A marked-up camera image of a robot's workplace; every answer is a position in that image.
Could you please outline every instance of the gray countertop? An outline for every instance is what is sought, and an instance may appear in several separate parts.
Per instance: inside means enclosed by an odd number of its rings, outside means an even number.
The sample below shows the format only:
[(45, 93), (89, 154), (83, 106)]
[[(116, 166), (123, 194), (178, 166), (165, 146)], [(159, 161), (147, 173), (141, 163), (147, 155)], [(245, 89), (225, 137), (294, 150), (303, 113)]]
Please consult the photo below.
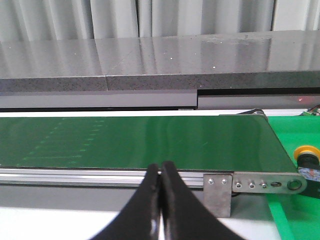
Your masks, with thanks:
[(0, 43), (0, 92), (320, 87), (320, 31)]

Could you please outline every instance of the green panel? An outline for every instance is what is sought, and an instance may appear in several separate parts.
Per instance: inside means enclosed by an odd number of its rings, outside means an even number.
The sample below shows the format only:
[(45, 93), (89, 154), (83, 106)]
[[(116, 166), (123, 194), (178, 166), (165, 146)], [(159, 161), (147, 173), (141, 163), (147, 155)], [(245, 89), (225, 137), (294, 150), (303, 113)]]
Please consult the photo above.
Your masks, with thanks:
[(0, 118), (3, 167), (296, 172), (258, 115)]
[[(270, 125), (293, 159), (302, 145), (320, 148), (320, 117), (270, 117)], [(269, 206), (283, 240), (320, 239), (320, 199), (303, 195), (269, 195)]]

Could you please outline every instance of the yellow ring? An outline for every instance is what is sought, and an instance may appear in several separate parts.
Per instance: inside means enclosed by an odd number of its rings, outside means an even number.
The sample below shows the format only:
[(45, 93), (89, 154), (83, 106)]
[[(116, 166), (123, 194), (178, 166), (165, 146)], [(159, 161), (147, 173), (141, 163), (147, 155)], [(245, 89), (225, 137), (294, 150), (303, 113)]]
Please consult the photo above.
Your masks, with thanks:
[(294, 159), (297, 160), (299, 155), (305, 152), (311, 152), (315, 154), (318, 157), (318, 160), (320, 160), (320, 150), (315, 146), (311, 146), (311, 145), (299, 146), (296, 150), (294, 150), (294, 153), (293, 153)]

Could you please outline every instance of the metal bracket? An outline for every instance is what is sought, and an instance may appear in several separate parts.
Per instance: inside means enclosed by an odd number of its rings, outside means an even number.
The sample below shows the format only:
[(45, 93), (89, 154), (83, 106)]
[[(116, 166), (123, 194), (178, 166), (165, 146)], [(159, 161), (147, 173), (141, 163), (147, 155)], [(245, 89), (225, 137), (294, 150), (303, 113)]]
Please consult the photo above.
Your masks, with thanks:
[(231, 174), (203, 175), (203, 204), (217, 218), (231, 215), (232, 182)]

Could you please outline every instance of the white curtain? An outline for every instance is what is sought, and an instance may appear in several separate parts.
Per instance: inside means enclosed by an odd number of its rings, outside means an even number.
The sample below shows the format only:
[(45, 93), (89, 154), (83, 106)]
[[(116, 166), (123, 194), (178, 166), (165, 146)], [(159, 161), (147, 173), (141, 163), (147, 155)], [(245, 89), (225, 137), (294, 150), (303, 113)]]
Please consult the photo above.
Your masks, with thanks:
[(318, 30), (320, 0), (0, 0), (0, 42)]

